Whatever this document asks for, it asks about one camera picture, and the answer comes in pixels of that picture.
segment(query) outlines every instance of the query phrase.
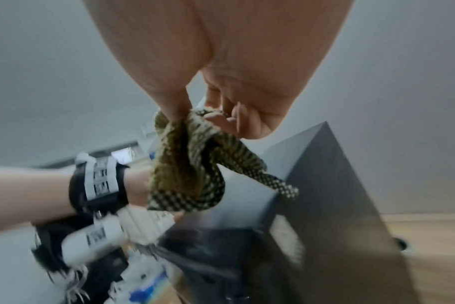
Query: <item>hand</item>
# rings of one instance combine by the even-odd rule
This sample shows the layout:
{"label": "hand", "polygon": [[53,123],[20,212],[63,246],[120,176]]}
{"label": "hand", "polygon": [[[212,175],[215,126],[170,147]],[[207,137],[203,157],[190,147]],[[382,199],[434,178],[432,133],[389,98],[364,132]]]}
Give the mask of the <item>hand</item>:
{"label": "hand", "polygon": [[[129,204],[146,207],[148,201],[148,183],[151,167],[127,168],[124,171],[124,186]],[[183,212],[174,212],[174,221],[183,217]]]}
{"label": "hand", "polygon": [[239,137],[278,127],[340,30],[353,0],[85,0],[119,63],[171,121],[191,109],[202,71],[206,118]]}

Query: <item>white label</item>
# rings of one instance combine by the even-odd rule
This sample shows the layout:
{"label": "white label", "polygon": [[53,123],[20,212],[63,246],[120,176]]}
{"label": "white label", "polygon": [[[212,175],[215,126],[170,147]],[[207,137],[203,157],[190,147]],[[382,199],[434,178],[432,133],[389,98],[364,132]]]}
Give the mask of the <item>white label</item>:
{"label": "white label", "polygon": [[269,232],[287,259],[291,261],[296,268],[301,268],[303,265],[305,247],[286,217],[277,214]]}

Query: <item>wooden floor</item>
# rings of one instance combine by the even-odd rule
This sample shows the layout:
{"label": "wooden floor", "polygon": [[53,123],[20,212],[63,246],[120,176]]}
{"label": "wooden floor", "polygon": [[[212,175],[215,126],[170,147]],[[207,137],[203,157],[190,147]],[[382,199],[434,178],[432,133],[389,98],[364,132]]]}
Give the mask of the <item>wooden floor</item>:
{"label": "wooden floor", "polygon": [[455,215],[384,216],[404,239],[413,283],[423,304],[455,304]]}

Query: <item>black wrist strap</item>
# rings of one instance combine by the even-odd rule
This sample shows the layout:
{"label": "black wrist strap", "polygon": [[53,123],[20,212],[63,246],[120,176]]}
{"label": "black wrist strap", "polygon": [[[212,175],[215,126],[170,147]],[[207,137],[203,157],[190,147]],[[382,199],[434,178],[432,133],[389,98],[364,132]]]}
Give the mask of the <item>black wrist strap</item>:
{"label": "black wrist strap", "polygon": [[116,213],[128,203],[124,170],[113,157],[93,158],[85,153],[76,158],[69,183],[69,200],[78,214]]}

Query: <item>cloth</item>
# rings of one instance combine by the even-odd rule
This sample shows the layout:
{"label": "cloth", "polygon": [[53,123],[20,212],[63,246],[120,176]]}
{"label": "cloth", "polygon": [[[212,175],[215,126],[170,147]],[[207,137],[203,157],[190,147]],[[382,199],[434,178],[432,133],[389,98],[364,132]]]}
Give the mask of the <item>cloth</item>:
{"label": "cloth", "polygon": [[218,164],[295,199],[296,188],[267,174],[266,164],[236,136],[203,118],[213,111],[193,110],[175,122],[157,113],[154,126],[160,145],[148,185],[148,209],[191,212],[216,206],[226,187]]}

